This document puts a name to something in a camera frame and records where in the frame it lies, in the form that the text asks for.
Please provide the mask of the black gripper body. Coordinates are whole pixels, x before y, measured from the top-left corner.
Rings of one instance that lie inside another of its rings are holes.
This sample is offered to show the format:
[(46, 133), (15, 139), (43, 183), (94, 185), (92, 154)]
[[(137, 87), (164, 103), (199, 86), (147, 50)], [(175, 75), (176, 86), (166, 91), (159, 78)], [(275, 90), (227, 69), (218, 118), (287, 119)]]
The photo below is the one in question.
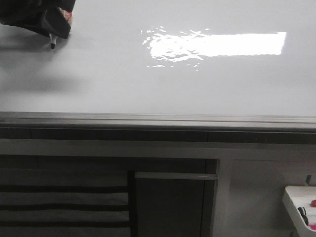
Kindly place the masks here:
[(2, 0), (0, 23), (40, 34), (40, 20), (45, 10), (59, 7), (72, 12), (74, 5), (74, 0)]

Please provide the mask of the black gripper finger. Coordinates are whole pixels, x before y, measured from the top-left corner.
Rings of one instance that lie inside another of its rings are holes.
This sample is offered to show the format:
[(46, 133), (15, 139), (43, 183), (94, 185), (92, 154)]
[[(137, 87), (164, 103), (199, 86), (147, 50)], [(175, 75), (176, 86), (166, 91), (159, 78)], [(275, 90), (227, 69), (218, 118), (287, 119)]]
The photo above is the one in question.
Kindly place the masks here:
[(71, 30), (71, 13), (59, 7), (53, 7), (42, 13), (39, 33), (46, 37), (53, 34), (67, 39)]

